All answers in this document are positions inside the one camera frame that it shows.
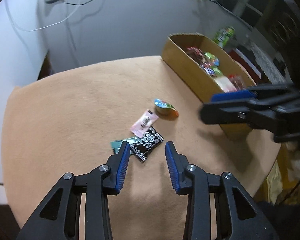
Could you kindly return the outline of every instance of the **table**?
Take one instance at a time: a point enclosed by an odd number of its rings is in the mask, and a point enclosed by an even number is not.
[[[264,130],[230,141],[218,125],[199,121],[199,99],[159,56],[121,59],[57,73],[8,100],[2,130],[3,179],[8,203],[23,226],[66,172],[90,172],[112,154],[110,141],[131,137],[129,128],[153,100],[170,102],[175,121],[154,128],[206,172],[233,173],[254,195],[271,170],[280,144]],[[180,239],[187,196],[172,189],[164,144],[141,163],[131,156],[123,190],[109,196],[114,239]],[[84,198],[80,239],[84,239]],[[215,210],[212,202],[212,237]]]

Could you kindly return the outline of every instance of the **cardboard box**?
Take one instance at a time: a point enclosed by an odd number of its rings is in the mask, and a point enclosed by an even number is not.
[[[216,43],[202,34],[180,33],[168,37],[162,59],[177,73],[202,102],[209,102],[212,95],[223,91],[207,73],[186,53],[187,47],[197,47],[210,52],[219,59],[219,69],[225,76],[241,76],[246,86],[255,85],[249,74]],[[224,133],[232,140],[243,139],[251,131],[246,124],[220,125]]]

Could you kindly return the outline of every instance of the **beige tablecloth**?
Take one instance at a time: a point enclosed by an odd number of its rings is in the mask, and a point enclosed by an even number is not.
[[[253,195],[269,173],[279,144],[267,131],[228,140],[218,125],[199,121],[201,102],[159,56],[77,68],[15,89],[2,130],[2,165],[9,205],[23,226],[66,172],[88,173],[112,154],[110,141],[131,137],[131,125],[155,98],[178,109],[154,128],[206,172],[232,172]],[[109,196],[114,239],[181,239],[187,196],[172,189],[162,143],[141,163],[131,156],[123,190]],[[212,236],[215,211],[212,204]],[[84,200],[81,214],[84,213]],[[80,239],[84,239],[81,216]]]

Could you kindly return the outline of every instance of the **silver screw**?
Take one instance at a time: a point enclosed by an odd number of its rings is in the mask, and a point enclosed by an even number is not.
[[[223,173],[223,176],[226,178],[226,179],[231,179],[232,178],[232,174],[230,172],[225,172]]]
[[[100,167],[99,167],[99,170],[100,171],[107,171],[109,169],[109,166],[108,165],[101,165]]]
[[[72,178],[72,173],[67,172],[66,174],[63,175],[64,179],[71,179]]]
[[[193,165],[193,164],[190,164],[190,165],[187,166],[187,170],[188,171],[195,171],[196,168],[197,167],[195,165]]]
[[[239,112],[238,117],[241,118],[241,119],[246,119],[246,114],[243,113],[243,112]]]

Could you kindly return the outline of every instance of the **white cable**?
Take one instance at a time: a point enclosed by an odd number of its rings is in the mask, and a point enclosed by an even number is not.
[[[50,24],[50,25],[48,25],[48,26],[41,27],[41,28],[34,29],[34,30],[26,30],[26,29],[20,27],[20,26],[14,21],[14,19],[12,18],[12,15],[11,15],[11,12],[10,12],[10,9],[9,9],[9,6],[8,6],[8,0],[5,0],[5,4],[6,4],[6,10],[7,10],[8,17],[10,18],[10,21],[13,23],[13,25],[14,25],[17,29],[19,29],[19,30],[21,30],[21,31],[24,31],[24,32],[34,32],[34,31],[37,31],[37,30],[42,30],[42,29],[51,27],[51,26],[53,26],[53,25],[57,25],[57,24],[59,24],[59,23],[62,23],[62,22],[64,22],[64,21],[66,21],[67,19],[69,19],[69,18],[77,11],[77,9],[78,9],[79,6],[80,6],[80,5],[77,5],[77,6],[75,7],[75,9],[74,9],[74,10],[73,10],[66,18],[64,18],[64,19],[63,19],[62,21],[60,21],[60,22],[53,23],[53,24]]]

